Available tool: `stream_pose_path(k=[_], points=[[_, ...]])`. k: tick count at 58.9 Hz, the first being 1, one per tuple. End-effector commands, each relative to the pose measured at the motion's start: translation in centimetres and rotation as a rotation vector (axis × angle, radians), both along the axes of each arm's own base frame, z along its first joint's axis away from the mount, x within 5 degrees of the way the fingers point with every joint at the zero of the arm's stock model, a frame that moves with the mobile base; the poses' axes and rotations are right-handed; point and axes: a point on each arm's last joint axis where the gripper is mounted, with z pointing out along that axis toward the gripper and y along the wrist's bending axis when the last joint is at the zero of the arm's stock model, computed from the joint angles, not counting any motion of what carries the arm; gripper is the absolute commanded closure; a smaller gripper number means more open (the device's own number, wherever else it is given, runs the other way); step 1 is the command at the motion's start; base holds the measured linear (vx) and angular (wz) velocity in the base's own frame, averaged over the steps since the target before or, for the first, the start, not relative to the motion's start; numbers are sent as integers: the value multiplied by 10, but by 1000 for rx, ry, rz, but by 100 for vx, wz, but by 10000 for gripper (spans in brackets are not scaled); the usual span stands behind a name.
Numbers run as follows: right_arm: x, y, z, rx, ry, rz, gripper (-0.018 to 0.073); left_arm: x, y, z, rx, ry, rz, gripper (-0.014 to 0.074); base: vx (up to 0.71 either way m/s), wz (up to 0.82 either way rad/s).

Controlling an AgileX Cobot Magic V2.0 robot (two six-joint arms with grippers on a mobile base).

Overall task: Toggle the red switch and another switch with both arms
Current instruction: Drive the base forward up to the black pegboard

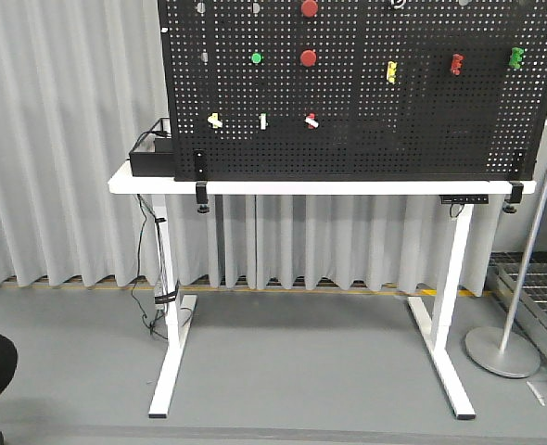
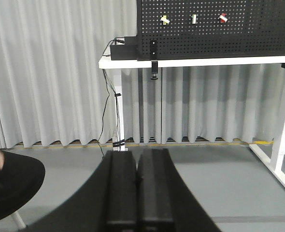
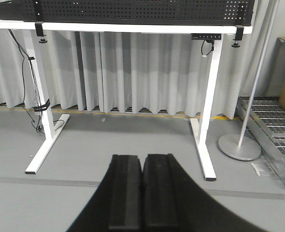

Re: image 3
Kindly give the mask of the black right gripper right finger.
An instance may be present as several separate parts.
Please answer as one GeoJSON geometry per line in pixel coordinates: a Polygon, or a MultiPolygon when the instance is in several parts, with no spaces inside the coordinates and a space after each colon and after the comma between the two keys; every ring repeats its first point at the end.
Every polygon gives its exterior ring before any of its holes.
{"type": "Polygon", "coordinates": [[[143,168],[146,232],[262,232],[204,191],[173,154],[149,154],[143,168]]]}

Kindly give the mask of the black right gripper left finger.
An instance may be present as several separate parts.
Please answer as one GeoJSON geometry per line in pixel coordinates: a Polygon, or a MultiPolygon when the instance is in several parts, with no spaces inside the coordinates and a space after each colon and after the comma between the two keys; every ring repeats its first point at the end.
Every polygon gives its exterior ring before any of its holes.
{"type": "Polygon", "coordinates": [[[108,170],[70,232],[142,231],[142,170],[134,155],[113,155],[108,170]]]}

